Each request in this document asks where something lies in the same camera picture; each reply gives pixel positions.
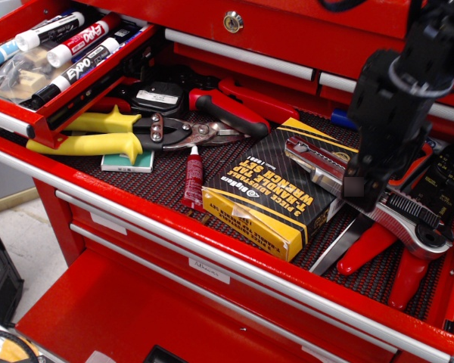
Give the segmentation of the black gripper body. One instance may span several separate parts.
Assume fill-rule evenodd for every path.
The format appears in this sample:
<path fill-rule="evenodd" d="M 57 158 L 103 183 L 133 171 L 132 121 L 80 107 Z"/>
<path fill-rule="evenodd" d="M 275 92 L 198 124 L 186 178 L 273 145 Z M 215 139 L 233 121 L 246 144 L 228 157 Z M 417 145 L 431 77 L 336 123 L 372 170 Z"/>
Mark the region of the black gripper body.
<path fill-rule="evenodd" d="M 348 111 L 359 129 L 359 150 L 379 161 L 383 141 L 424 140 L 431 128 L 426 116 L 434 99 L 409 90 L 417 85 L 433 91 L 438 82 L 438 51 L 412 48 L 401 54 L 393 50 L 372 54 L 359 75 Z"/>

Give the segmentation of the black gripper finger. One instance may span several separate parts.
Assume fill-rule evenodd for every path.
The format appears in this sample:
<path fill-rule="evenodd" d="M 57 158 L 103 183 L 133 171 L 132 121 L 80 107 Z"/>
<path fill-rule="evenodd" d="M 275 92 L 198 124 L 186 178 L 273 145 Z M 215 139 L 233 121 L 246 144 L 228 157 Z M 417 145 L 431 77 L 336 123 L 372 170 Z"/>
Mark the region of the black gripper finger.
<path fill-rule="evenodd" d="M 374 154 L 363 150 L 354 155 L 347 164 L 343 178 L 343 198 L 365 212 L 374 210 L 378 201 L 380 163 Z"/>
<path fill-rule="evenodd" d="M 423 148 L 423 139 L 406 143 L 383 141 L 379 146 L 378 161 L 378 206 L 381 205 L 387 185 L 393 178 L 401 178 Z"/>

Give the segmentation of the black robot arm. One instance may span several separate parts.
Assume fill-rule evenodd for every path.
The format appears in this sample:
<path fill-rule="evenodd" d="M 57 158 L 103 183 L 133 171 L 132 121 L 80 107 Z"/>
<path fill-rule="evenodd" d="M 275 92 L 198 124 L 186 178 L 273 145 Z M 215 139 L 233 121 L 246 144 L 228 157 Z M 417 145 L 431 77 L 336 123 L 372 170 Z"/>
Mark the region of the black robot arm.
<path fill-rule="evenodd" d="M 454 93 L 454 1 L 429 1 L 402 51 L 379 49 L 365 62 L 348 117 L 358 154 L 344 173 L 343 198 L 371 212 L 393 175 L 402 175 L 421 149 L 434 102 Z"/>

